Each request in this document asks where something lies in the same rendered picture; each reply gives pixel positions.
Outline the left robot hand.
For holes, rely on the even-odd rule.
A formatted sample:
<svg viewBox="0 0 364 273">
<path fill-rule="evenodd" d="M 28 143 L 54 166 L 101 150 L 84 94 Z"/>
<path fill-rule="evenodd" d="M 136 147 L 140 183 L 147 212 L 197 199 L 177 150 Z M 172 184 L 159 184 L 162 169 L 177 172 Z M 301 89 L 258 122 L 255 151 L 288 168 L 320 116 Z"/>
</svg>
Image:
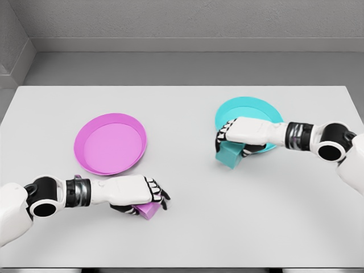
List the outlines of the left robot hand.
<svg viewBox="0 0 364 273">
<path fill-rule="evenodd" d="M 163 210 L 167 210 L 166 201 L 171 199 L 153 178 L 143 175 L 114 177 L 107 186 L 111 186 L 112 191 L 110 207 L 131 215 L 140 214 L 135 206 L 149 203 L 160 204 Z"/>
</svg>

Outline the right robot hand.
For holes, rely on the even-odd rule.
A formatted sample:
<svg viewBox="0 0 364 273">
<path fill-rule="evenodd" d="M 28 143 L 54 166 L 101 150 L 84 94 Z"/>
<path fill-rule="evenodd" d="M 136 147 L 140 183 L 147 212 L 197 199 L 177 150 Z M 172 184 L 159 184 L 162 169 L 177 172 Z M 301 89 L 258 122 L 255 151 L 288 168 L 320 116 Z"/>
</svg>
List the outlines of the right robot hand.
<svg viewBox="0 0 364 273">
<path fill-rule="evenodd" d="M 246 117 L 226 122 L 216 135 L 216 153 L 219 153 L 222 142 L 243 143 L 243 157 L 264 150 L 268 142 L 267 130 L 270 124 L 269 121 Z"/>
</svg>

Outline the pink block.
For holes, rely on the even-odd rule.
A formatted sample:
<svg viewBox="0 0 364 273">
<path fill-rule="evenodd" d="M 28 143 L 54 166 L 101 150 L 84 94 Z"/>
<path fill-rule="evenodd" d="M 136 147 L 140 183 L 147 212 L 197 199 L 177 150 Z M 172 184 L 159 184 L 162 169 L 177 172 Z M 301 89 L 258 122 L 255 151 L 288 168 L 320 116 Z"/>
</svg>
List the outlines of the pink block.
<svg viewBox="0 0 364 273">
<path fill-rule="evenodd" d="M 159 210 L 161 205 L 157 202 L 149 202 L 147 204 L 133 205 L 139 214 L 147 220 L 153 218 L 155 213 Z"/>
</svg>

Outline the cyan block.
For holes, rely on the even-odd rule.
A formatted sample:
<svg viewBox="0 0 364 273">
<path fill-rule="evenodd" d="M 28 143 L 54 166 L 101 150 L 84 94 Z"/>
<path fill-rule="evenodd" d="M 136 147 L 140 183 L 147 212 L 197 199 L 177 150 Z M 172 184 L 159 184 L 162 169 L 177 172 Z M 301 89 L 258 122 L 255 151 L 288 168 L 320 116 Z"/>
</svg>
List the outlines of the cyan block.
<svg viewBox="0 0 364 273">
<path fill-rule="evenodd" d="M 216 159 L 225 166 L 234 169 L 242 160 L 244 143 L 222 142 L 220 150 L 216 153 Z"/>
</svg>

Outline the cyan round plate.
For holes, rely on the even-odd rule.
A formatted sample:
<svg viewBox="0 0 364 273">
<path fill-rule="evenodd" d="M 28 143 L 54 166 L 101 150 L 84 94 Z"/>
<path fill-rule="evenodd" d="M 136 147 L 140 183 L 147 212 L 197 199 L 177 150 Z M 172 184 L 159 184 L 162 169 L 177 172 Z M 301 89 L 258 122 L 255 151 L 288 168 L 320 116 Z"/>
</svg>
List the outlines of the cyan round plate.
<svg viewBox="0 0 364 273">
<path fill-rule="evenodd" d="M 254 97 L 236 97 L 224 102 L 217 110 L 216 129 L 237 117 L 257 118 L 272 123 L 283 122 L 280 113 L 268 102 Z"/>
</svg>

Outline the pink round plate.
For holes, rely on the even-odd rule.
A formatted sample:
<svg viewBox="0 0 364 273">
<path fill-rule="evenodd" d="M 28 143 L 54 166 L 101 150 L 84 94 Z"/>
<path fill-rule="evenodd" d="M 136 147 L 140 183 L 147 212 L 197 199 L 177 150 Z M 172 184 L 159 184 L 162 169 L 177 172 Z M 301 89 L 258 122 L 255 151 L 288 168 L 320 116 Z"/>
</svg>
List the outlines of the pink round plate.
<svg viewBox="0 0 364 273">
<path fill-rule="evenodd" d="M 93 118 L 78 132 L 76 160 L 88 172 L 114 175 L 134 166 L 147 147 L 146 129 L 136 118 L 109 113 Z"/>
</svg>

